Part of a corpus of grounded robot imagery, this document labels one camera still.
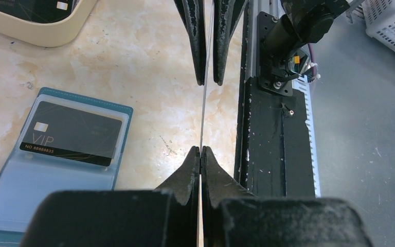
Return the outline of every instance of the floor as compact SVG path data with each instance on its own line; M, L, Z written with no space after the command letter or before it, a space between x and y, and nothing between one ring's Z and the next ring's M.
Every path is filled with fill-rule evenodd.
M314 46L321 192L351 202L375 246L395 246L395 54L364 29L339 18ZM204 145L230 174L240 53L237 28L224 85L208 87L204 130ZM203 88L171 0L99 0L78 37L59 48L0 34L0 169L43 86L134 108L116 189L156 187L199 145Z
M354 205L374 246L395 246L395 53L343 16L314 48L321 195Z

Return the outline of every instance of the black card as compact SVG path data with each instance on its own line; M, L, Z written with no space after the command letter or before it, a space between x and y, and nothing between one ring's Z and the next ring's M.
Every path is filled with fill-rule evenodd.
M109 166L122 121L41 101L20 149Z
M74 0L0 0L0 12L37 23L53 23L67 18Z

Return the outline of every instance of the laundry basket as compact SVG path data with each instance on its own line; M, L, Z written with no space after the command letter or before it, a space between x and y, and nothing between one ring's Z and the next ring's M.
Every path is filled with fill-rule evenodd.
M367 35L395 52L395 0L365 0L362 6Z

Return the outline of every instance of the beige tray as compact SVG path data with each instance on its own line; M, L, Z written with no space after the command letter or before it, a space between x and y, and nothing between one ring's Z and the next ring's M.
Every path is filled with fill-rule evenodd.
M43 47L64 45L78 35L96 1L80 0L69 17L48 24L28 22L0 12L0 33Z

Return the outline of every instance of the marble tabletop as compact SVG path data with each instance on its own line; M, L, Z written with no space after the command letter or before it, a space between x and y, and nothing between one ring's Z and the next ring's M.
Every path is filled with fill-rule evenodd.
M205 7L208 23L211 1ZM231 41L224 85L210 76L203 141L230 174L241 26ZM191 146L199 146L203 87L172 0L99 0L76 39L58 48L0 34L0 169L44 86L134 108L116 189L155 188Z

